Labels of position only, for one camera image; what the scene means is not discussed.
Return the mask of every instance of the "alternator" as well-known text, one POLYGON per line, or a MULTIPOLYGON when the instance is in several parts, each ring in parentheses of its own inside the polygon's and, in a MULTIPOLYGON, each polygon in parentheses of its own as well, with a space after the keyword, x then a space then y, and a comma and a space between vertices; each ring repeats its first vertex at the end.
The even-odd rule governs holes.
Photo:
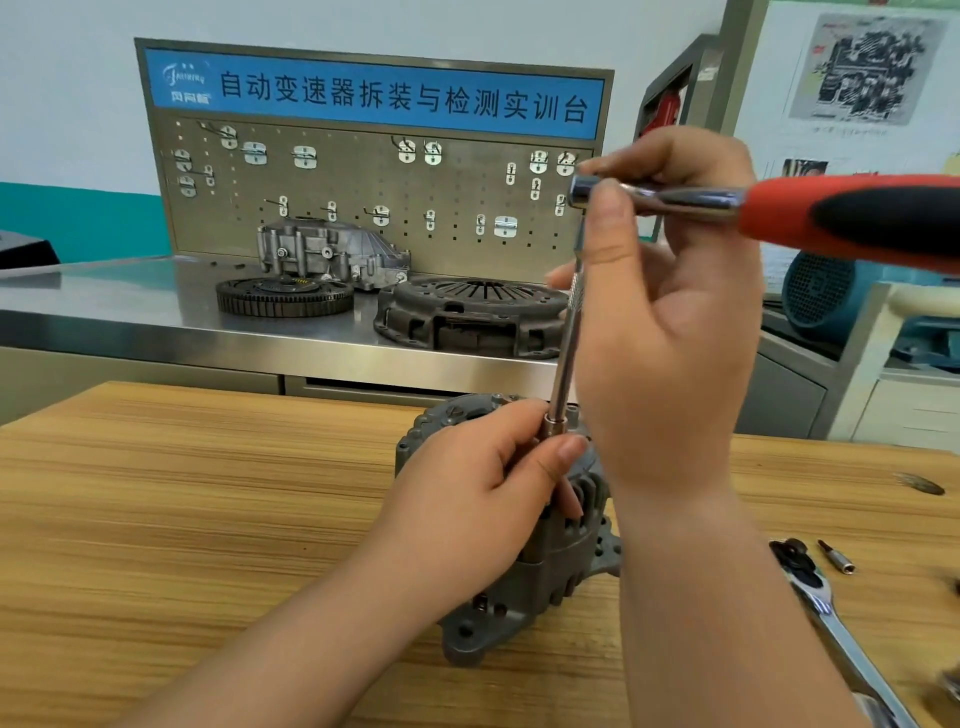
MULTIPOLYGON (((432 434, 443 427, 490 414, 519 397, 463 395, 431 407, 396 445, 396 472, 432 434)), ((579 412, 567 413, 570 431, 586 435, 579 412)), ((584 580, 599 573, 620 575, 620 539, 612 534, 604 508, 610 490, 593 447, 566 475, 584 510, 571 520, 548 504, 526 546, 503 576, 469 603, 441 619, 444 656, 458 667, 476 667, 487 651, 533 624, 552 604, 560 606, 584 580)))
POLYGON ((256 249, 267 273, 339 280, 363 291, 401 283, 410 275, 410 251, 349 223, 284 218, 260 226, 256 249))

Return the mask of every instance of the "wooden table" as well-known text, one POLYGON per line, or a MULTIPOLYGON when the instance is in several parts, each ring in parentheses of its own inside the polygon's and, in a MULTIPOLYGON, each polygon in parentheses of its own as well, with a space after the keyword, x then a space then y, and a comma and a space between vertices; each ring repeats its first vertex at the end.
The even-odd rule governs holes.
MULTIPOLYGON (((416 413, 111 383, 0 428, 0 724, 101 725, 342 559, 416 413)), ((960 459, 741 437, 733 467, 771 536, 856 562, 854 577, 828 569, 838 611, 924 728, 940 725, 924 695, 960 659, 960 459)), ((439 639, 423 635, 349 725, 628 724, 611 577, 477 670, 449 667, 439 639)))

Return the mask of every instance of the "blue fan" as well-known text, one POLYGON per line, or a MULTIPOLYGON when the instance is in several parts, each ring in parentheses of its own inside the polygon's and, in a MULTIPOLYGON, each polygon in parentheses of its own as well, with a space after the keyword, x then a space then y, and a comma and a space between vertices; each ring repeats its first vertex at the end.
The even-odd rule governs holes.
MULTIPOLYGON (((800 253, 783 281, 783 311, 804 338, 844 346, 876 282, 960 285, 937 273, 800 253)), ((960 367, 960 319, 918 316, 903 324, 892 354, 913 364, 960 367)))

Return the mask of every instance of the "pegboard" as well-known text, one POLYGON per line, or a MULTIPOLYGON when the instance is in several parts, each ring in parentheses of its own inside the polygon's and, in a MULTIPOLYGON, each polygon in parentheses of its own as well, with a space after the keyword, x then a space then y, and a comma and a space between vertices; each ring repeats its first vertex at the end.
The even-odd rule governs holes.
POLYGON ((576 162, 600 153, 611 71, 175 41, 138 40, 137 46, 160 185, 178 253, 256 258, 259 225, 281 217, 313 217, 379 232, 409 250, 413 270, 420 273, 538 281, 544 271, 570 257, 580 213, 564 204, 569 175, 576 162), (288 71, 288 66, 272 70, 263 65, 269 62, 319 65, 288 71), (256 71, 264 67, 266 71, 256 71), (418 75, 427 71, 442 75, 418 75), (354 79, 356 103, 361 87, 377 83, 367 78, 380 73, 384 106, 394 84, 411 89, 411 106, 421 103, 418 92, 422 95, 425 84, 432 84, 426 87, 428 104, 438 110, 428 105, 408 118, 403 113, 408 109, 388 112, 383 106, 366 111, 332 104, 306 109, 280 104, 276 83, 268 86, 267 92, 273 93, 269 102, 224 95, 225 90, 237 90, 234 78, 241 93, 248 79, 250 84, 302 79, 298 90, 303 94, 309 91, 308 79, 323 78, 329 102, 336 78, 331 74, 337 72, 364 75, 354 79), (406 82, 397 72, 413 76, 406 82), (447 80, 443 74, 451 72, 461 75, 447 80), (469 73, 480 74, 477 85, 501 84, 495 91, 499 119, 490 109, 479 117, 469 113, 479 108, 475 104, 480 100, 480 91, 468 87, 473 83, 469 73), (227 77, 230 86, 225 85, 227 77), (539 79, 545 79, 543 85, 537 85, 539 79), (177 91, 188 87, 195 90, 177 91), (457 102, 451 97, 461 90, 469 98, 464 107, 468 113, 454 116, 451 105, 457 102), (202 96, 201 102, 180 101, 202 96), (515 113, 503 118, 507 96, 525 99, 518 104, 515 99, 515 113), (551 98, 556 99, 552 113, 551 98), (570 115, 564 104, 571 99, 577 103, 574 123, 562 121, 570 115), (580 104, 595 104, 596 109, 585 112, 580 104), (520 105, 526 118, 519 118, 520 105), (542 110, 545 118, 534 118, 542 110), (297 116, 307 112, 340 118, 297 116), (343 118, 351 114, 357 118, 343 118), (418 126, 382 123, 392 120, 418 126), (458 125, 474 128, 448 128, 458 125), (504 219, 506 225, 498 225, 504 219))

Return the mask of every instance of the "blue sign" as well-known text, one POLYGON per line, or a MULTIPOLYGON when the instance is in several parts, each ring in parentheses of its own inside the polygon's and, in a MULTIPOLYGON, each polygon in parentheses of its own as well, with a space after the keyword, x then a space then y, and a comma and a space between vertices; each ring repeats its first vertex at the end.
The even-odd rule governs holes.
POLYGON ((594 139, 602 79, 145 49, 154 105, 594 139))

